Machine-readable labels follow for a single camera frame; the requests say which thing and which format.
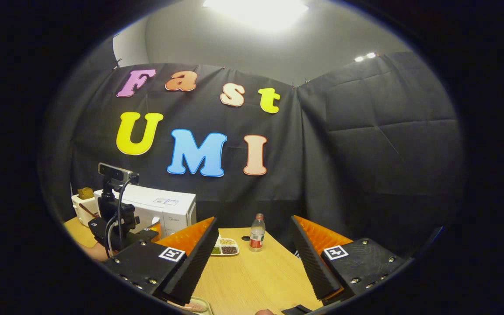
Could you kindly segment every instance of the letter m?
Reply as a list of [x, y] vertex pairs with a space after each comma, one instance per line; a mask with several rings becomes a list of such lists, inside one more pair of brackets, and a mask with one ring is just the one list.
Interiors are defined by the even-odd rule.
[[172, 152], [172, 163], [166, 168], [171, 174], [184, 174], [186, 168], [182, 166], [182, 158], [186, 159], [186, 165], [190, 173], [195, 174], [198, 167], [206, 160], [200, 173], [204, 176], [221, 177], [224, 171], [221, 168], [221, 152], [223, 144], [227, 141], [227, 136], [222, 133], [210, 133], [198, 148], [196, 140], [190, 130], [174, 129], [174, 151]]

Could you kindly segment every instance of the plastic bottle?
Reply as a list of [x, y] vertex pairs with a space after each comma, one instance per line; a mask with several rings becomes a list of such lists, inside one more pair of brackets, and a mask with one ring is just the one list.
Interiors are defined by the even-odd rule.
[[266, 224], [264, 223], [264, 215], [256, 214], [256, 219], [250, 227], [250, 251], [259, 252], [264, 245], [264, 234], [266, 233]]

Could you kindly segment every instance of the wooden table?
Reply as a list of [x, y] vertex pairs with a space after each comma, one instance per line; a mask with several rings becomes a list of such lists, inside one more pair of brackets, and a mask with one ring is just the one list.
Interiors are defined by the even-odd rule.
[[[82, 245], [96, 243], [78, 218], [67, 221], [65, 227]], [[299, 304], [312, 310], [322, 307], [301, 260], [269, 233], [260, 252], [250, 251], [248, 242], [241, 239], [250, 235], [249, 227], [219, 229], [219, 234], [234, 239], [240, 252], [211, 256], [193, 294], [208, 301], [215, 315], [254, 315], [266, 308], [281, 315], [282, 310]]]

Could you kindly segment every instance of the ceiling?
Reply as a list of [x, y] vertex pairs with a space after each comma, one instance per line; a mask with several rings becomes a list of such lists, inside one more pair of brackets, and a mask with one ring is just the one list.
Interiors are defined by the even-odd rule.
[[213, 8], [181, 0], [153, 12], [114, 38], [120, 66], [199, 63], [226, 66], [296, 86], [370, 52], [411, 51], [366, 14], [327, 0], [308, 6], [284, 30], [262, 30]]

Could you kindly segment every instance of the black cable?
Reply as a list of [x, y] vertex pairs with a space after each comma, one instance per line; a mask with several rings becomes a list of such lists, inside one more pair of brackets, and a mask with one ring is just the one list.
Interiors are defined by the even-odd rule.
[[120, 213], [120, 209], [122, 209], [122, 196], [124, 195], [124, 191], [128, 186], [128, 183], [132, 180], [131, 177], [124, 183], [122, 189], [120, 189], [120, 197], [118, 198], [118, 231], [120, 232], [120, 250], [124, 249], [124, 243], [122, 242], [122, 214]]
[[110, 224], [114, 221], [116, 216], [112, 216], [110, 220], [108, 220], [108, 223], [106, 223], [106, 227], [104, 228], [104, 249], [106, 249], [106, 257], [110, 258], [110, 254], [108, 254], [108, 233], [111, 233], [112, 228], [108, 228]]

